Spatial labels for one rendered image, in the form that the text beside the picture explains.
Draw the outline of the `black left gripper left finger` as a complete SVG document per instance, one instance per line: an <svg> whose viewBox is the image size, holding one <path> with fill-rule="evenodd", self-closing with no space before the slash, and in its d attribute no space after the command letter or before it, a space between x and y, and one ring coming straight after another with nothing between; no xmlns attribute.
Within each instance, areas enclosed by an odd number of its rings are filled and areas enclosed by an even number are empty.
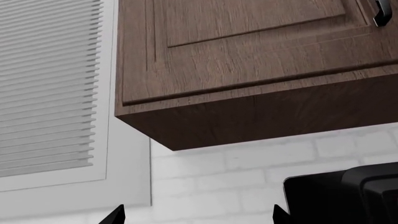
<svg viewBox="0 0 398 224"><path fill-rule="evenodd" d="M124 205L119 205L98 224L124 224L125 219Z"/></svg>

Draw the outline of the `brown wooden wall cabinet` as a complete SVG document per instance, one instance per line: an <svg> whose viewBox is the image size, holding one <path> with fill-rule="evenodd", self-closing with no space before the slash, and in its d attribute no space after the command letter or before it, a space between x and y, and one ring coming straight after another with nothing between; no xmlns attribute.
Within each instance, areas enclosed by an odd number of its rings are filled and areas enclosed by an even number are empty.
<svg viewBox="0 0 398 224"><path fill-rule="evenodd" d="M398 123L398 0L119 0L115 117L180 151Z"/></svg>

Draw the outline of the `black toaster oven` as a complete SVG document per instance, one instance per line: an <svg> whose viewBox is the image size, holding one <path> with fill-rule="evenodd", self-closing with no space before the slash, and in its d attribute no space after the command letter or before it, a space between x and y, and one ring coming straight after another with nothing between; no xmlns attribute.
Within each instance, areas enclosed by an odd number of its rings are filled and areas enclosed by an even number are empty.
<svg viewBox="0 0 398 224"><path fill-rule="evenodd" d="M398 162L288 177L275 224L398 224Z"/></svg>

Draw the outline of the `white window blinds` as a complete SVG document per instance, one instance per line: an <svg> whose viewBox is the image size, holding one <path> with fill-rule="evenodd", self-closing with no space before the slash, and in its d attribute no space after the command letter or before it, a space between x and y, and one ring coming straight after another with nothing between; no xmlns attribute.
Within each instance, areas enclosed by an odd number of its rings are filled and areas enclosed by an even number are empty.
<svg viewBox="0 0 398 224"><path fill-rule="evenodd" d="M0 0L0 177L90 166L101 0Z"/></svg>

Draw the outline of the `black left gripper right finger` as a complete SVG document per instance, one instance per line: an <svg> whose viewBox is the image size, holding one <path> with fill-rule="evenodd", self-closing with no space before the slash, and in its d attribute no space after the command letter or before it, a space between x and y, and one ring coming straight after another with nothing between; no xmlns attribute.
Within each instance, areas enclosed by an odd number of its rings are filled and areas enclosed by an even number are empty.
<svg viewBox="0 0 398 224"><path fill-rule="evenodd" d="M274 205L272 219L274 224L290 224L290 215L278 205Z"/></svg>

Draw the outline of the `white window frame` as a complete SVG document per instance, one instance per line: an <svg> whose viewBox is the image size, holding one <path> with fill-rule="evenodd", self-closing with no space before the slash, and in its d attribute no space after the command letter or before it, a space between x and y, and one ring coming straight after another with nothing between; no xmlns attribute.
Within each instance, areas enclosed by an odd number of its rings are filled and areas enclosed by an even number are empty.
<svg viewBox="0 0 398 224"><path fill-rule="evenodd" d="M150 205L150 140L114 112L118 0L101 2L90 166L0 177L0 224Z"/></svg>

